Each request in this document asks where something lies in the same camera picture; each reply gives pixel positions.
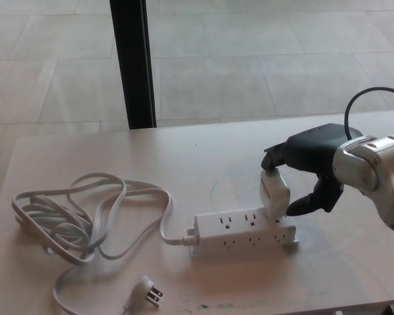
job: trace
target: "black pole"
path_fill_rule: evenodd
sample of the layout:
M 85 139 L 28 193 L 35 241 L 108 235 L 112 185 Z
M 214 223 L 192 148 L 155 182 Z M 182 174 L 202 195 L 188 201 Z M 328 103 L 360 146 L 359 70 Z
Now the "black pole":
M 394 312 L 390 305 L 384 309 L 384 311 L 381 313 L 381 315 L 394 315 Z
M 156 127 L 146 0 L 109 0 L 130 129 Z

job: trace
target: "power strip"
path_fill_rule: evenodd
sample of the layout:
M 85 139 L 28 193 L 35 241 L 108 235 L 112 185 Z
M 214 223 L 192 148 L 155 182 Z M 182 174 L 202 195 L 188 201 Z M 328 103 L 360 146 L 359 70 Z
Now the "power strip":
M 195 257 L 259 252 L 296 242 L 291 219 L 269 220 L 265 208 L 196 215 L 187 234 L 198 239 L 198 245 L 190 246 Z

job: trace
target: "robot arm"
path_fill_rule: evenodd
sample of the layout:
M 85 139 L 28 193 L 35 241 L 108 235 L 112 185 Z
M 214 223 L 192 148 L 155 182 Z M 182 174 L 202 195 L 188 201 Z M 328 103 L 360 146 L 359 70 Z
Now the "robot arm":
M 354 139 L 347 141 L 344 126 L 336 124 L 304 131 L 267 149 L 262 168 L 268 172 L 285 164 L 317 175 L 314 191 L 291 203 L 288 216 L 331 212 L 346 184 L 370 198 L 394 230 L 394 136 L 363 137 L 352 128 L 350 133 Z
M 335 177 L 370 198 L 394 230 L 394 136 L 360 137 L 341 145 L 333 159 Z

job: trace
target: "black cable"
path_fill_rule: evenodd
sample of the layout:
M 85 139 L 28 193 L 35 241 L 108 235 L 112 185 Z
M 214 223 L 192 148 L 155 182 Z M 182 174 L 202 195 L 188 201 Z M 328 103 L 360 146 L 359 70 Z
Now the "black cable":
M 349 115 L 349 110 L 351 109 L 352 105 L 354 104 L 355 100 L 357 100 L 361 95 L 366 94 L 368 92 L 372 91 L 387 91 L 387 92 L 392 92 L 394 93 L 394 89 L 391 87 L 371 87 L 369 89 L 362 90 L 361 92 L 357 93 L 348 103 L 347 108 L 345 109 L 345 114 L 344 114 L 344 130 L 345 130 L 345 135 L 347 136 L 348 140 L 351 140 L 353 137 L 351 136 L 351 133 L 349 132 L 349 125 L 348 125 L 348 115 Z

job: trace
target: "white cord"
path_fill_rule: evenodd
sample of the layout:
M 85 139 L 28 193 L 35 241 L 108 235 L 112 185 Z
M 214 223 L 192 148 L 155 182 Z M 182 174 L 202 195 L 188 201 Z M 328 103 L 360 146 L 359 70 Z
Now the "white cord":
M 91 217 L 71 197 L 72 194 L 103 186 L 111 189 L 118 188 L 119 191 L 105 199 L 96 208 L 94 217 Z M 73 209 L 59 205 L 49 198 L 49 196 L 63 195 L 66 195 Z M 102 244 L 110 233 L 122 200 L 132 196 L 150 195 L 162 196 L 167 202 L 164 213 L 157 220 L 150 223 L 124 251 L 116 255 L 106 253 L 102 248 Z M 20 207 L 18 203 L 26 198 L 29 198 L 29 204 Z M 102 229 L 100 227 L 102 210 L 108 206 L 111 206 L 111 209 L 106 226 Z M 43 242 L 45 253 L 55 253 L 75 265 L 58 277 L 53 290 L 55 302 L 69 315 L 80 314 L 62 304 L 58 297 L 58 292 L 63 286 L 66 276 L 75 270 L 76 266 L 89 263 L 93 259 L 96 249 L 106 259 L 120 259 L 134 247 L 147 231 L 158 225 L 162 240 L 169 245 L 193 245 L 197 243 L 197 239 L 191 236 L 174 239 L 166 238 L 165 224 L 173 209 L 172 196 L 166 190 L 150 183 L 122 180 L 119 177 L 106 173 L 83 175 L 76 179 L 68 189 L 42 190 L 18 194 L 12 200 L 12 207 L 16 212 L 16 220 L 19 222 L 22 230 L 29 235 L 38 237 Z

